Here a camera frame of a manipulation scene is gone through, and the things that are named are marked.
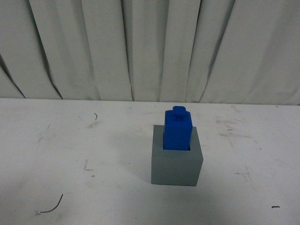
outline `blue block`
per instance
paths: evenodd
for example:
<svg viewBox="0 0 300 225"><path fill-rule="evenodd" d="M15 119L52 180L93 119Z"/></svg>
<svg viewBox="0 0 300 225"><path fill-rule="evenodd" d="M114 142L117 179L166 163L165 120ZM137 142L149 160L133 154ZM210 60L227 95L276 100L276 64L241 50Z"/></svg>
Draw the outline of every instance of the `blue block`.
<svg viewBox="0 0 300 225"><path fill-rule="evenodd" d="M183 106L165 112L164 150L189 150L193 130L191 113Z"/></svg>

